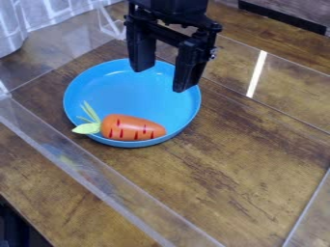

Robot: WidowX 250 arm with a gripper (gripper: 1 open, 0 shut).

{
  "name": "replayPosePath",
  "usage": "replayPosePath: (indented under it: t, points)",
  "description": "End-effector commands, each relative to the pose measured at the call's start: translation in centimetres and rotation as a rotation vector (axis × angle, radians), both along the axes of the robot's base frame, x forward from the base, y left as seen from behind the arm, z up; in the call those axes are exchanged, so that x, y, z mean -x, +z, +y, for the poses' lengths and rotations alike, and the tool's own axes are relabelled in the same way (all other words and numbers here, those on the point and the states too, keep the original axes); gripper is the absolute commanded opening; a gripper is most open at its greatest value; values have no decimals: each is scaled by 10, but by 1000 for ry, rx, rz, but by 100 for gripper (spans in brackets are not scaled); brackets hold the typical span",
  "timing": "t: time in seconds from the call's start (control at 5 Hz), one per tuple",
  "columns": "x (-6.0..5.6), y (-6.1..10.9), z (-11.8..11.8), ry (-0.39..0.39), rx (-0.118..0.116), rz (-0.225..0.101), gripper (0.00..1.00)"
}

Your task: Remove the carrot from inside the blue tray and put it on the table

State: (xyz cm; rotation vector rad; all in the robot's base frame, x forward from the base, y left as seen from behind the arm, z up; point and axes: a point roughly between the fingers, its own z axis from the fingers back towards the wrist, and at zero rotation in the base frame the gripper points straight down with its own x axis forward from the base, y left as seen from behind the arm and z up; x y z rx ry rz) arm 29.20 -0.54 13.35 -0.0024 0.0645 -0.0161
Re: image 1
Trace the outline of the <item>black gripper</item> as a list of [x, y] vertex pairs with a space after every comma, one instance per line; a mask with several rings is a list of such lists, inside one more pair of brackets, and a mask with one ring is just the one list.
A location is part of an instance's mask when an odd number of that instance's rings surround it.
[[[135, 72], [142, 72], [155, 65], [157, 40], [182, 42], [173, 80], [173, 90], [177, 93], [199, 83], [209, 61], [205, 43], [215, 43], [217, 34], [222, 31], [222, 25], [206, 16], [207, 2], [209, 0], [128, 0], [126, 25], [131, 68]], [[183, 28], [195, 27], [198, 31], [194, 39], [170, 30], [167, 26], [171, 24]]]

